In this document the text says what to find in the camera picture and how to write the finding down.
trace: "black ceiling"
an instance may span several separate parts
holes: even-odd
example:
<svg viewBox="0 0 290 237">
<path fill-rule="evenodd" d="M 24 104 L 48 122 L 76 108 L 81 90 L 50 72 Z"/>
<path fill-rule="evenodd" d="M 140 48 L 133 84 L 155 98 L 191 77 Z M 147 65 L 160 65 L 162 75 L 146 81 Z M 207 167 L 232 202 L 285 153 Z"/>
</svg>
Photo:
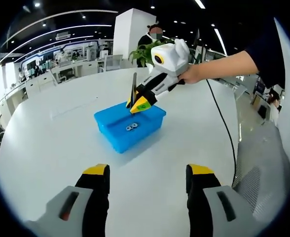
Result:
<svg viewBox="0 0 290 237">
<path fill-rule="evenodd" d="M 35 1 L 30 2 L 26 5 L 28 10 L 25 8 L 17 13 L 17 18 L 10 27 L 10 36 L 37 20 L 62 12 L 99 9 L 117 11 L 118 13 L 83 12 L 57 16 L 39 22 L 19 33 L 4 44 L 0 48 L 0 52 L 11 52 L 17 46 L 36 36 L 78 25 L 107 24 L 112 25 L 112 27 L 74 28 L 68 30 L 74 34 L 72 37 L 93 35 L 94 37 L 91 39 L 95 40 L 99 38 L 112 39 L 116 16 L 130 8 L 137 8 L 156 15 L 159 24 L 166 31 L 165 36 L 178 36 L 180 39 L 185 39 L 187 44 L 191 46 L 194 44 L 199 29 L 200 38 L 203 43 L 207 44 L 207 48 L 223 52 L 214 27 L 211 26 L 211 24 L 215 24 L 222 36 L 227 54 L 230 55 L 244 49 L 262 31 L 264 18 L 271 9 L 266 0 L 202 0 L 206 9 L 201 9 L 195 0 L 39 0 L 36 2 L 40 3 L 40 7 L 34 6 Z M 40 37 L 16 50 L 15 53 L 28 53 L 53 43 L 55 36 L 56 32 Z"/>
</svg>

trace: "face mask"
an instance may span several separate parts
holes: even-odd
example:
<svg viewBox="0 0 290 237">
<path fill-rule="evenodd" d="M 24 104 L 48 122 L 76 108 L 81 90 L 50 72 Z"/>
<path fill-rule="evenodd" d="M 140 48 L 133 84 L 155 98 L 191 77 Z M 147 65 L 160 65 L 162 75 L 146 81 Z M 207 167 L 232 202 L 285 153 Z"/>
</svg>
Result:
<svg viewBox="0 0 290 237">
<path fill-rule="evenodd" d="M 150 36 L 155 40 L 159 40 L 163 37 L 163 34 L 152 33 L 152 34 L 150 34 Z"/>
</svg>

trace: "hand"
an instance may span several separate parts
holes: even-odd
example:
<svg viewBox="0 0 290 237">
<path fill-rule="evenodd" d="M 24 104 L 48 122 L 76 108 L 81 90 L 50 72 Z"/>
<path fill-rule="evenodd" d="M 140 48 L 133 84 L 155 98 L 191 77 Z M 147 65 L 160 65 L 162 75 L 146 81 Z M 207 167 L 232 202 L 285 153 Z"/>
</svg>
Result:
<svg viewBox="0 0 290 237">
<path fill-rule="evenodd" d="M 194 84 L 200 81 L 197 74 L 197 65 L 189 65 L 187 71 L 182 73 L 178 78 L 179 80 L 183 79 L 186 84 Z"/>
</svg>

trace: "human arm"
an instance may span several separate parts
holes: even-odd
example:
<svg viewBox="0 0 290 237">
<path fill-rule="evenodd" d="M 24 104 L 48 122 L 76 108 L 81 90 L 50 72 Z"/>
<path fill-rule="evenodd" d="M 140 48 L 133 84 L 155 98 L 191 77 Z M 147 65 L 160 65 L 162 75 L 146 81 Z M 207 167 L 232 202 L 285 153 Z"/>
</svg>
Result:
<svg viewBox="0 0 290 237">
<path fill-rule="evenodd" d="M 204 79 L 248 75 L 257 72 L 258 68 L 251 56 L 246 51 L 242 51 L 225 58 L 191 65 L 185 73 L 179 76 L 179 79 L 193 84 Z"/>
<path fill-rule="evenodd" d="M 228 76 L 259 75 L 267 88 L 285 87 L 285 67 L 278 31 L 273 19 L 266 23 L 263 34 L 244 51 L 226 58 L 190 66 L 179 76 L 186 83 Z"/>
</svg>

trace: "white pillar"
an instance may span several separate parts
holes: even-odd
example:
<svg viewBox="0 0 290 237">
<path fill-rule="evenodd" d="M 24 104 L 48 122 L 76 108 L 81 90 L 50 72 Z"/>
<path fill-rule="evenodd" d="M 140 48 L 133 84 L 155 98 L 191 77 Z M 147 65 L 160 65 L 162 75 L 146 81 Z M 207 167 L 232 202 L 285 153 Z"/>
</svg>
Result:
<svg viewBox="0 0 290 237">
<path fill-rule="evenodd" d="M 147 26 L 155 22 L 156 16 L 134 8 L 118 15 L 114 26 L 113 55 L 123 54 L 123 59 L 128 59 L 140 38 L 148 32 Z"/>
</svg>

